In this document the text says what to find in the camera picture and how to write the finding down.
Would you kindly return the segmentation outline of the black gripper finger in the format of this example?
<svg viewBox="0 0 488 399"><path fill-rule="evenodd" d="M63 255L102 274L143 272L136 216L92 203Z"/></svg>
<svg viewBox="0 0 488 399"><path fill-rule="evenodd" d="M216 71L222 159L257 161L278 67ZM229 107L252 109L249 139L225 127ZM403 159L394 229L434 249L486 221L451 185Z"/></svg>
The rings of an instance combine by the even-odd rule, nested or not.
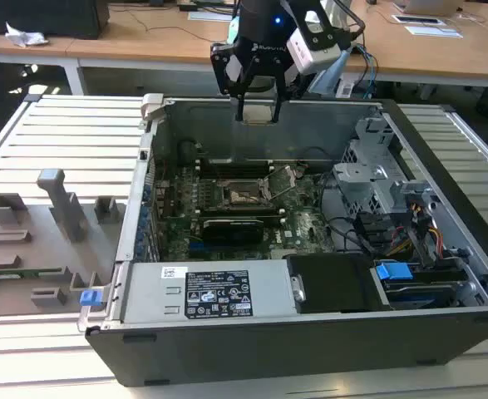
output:
<svg viewBox="0 0 488 399"><path fill-rule="evenodd" d="M274 79L276 96L272 111L271 122L277 123L280 111L285 101L288 101L293 90L292 81L298 76L298 68L290 55L270 55L267 57L269 75Z"/></svg>
<svg viewBox="0 0 488 399"><path fill-rule="evenodd" d="M235 120L242 121L245 95L255 76L255 52L241 41L213 43L210 61L219 92L237 101Z"/></svg>

